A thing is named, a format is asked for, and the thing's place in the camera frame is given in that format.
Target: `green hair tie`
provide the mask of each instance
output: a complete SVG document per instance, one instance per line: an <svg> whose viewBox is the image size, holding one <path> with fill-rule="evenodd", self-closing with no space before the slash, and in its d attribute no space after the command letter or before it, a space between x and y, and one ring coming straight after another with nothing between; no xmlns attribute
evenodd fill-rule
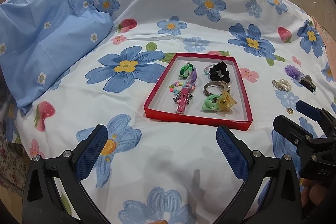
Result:
<svg viewBox="0 0 336 224"><path fill-rule="evenodd" d="M220 95L210 95L207 97L204 101L204 104L202 105L203 110L214 110L214 111L221 111L219 109L218 104L213 103L213 101L216 101L218 98L220 98Z"/></svg>
<svg viewBox="0 0 336 224"><path fill-rule="evenodd" d="M179 77L187 78L189 76L188 72L191 71L192 69L193 65L191 63L187 63L181 68Z"/></svg>

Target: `blue pillow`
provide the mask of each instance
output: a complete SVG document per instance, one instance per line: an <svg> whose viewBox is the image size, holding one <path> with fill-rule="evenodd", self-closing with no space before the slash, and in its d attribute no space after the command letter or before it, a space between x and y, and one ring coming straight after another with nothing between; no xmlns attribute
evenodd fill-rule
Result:
<svg viewBox="0 0 336 224"><path fill-rule="evenodd" d="M1 69L24 113L113 26L93 0L7 0L0 22Z"/></svg>

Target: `black scrunchie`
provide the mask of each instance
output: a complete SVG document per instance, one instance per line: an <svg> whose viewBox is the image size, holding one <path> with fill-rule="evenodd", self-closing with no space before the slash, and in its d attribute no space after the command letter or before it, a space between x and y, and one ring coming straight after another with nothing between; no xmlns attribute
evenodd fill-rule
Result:
<svg viewBox="0 0 336 224"><path fill-rule="evenodd" d="M209 69L210 79L212 81L224 81L226 83L229 83L230 73L226 69L227 69L227 65L223 61L214 65L212 68Z"/></svg>

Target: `screw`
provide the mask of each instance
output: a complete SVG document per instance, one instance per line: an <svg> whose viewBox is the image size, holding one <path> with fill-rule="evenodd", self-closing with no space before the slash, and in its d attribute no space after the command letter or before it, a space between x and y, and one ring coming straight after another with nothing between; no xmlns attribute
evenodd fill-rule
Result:
<svg viewBox="0 0 336 224"><path fill-rule="evenodd" d="M285 160L291 160L291 159L292 159L292 157L291 157L290 155L288 155L288 154L286 154L286 155L284 156L284 158L285 158Z"/></svg>
<svg viewBox="0 0 336 224"><path fill-rule="evenodd" d="M255 156L256 158L261 157L261 152L258 151L258 150L254 150L254 151L252 152L252 154L253 154L253 156Z"/></svg>
<svg viewBox="0 0 336 224"><path fill-rule="evenodd" d="M34 157L33 157L33 160L34 161L38 161L40 159L40 155L35 155Z"/></svg>
<svg viewBox="0 0 336 224"><path fill-rule="evenodd" d="M62 155L63 155L64 158L70 157L71 151L70 150L65 150Z"/></svg>

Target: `floral bed sheet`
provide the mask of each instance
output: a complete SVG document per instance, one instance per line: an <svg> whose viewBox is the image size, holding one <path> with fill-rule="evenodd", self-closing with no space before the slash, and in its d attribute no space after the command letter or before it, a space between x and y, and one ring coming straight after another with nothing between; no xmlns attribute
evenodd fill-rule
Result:
<svg viewBox="0 0 336 224"><path fill-rule="evenodd" d="M232 131L250 149L290 154L299 170L294 147L273 130L281 114L323 137L295 103L303 100L334 114L335 79L320 34L293 3L94 0L94 6L110 14L112 31L34 101L26 116L12 108L7 123L20 133L30 157L57 157L97 124L105 125L107 144L82 184L112 223L212 223L242 183L216 143L216 128L146 118L144 102L176 52L236 59L253 123L247 132ZM300 75L311 76L316 92L299 84ZM275 89L273 79L290 81L291 91ZM256 201L250 213L257 206Z"/></svg>

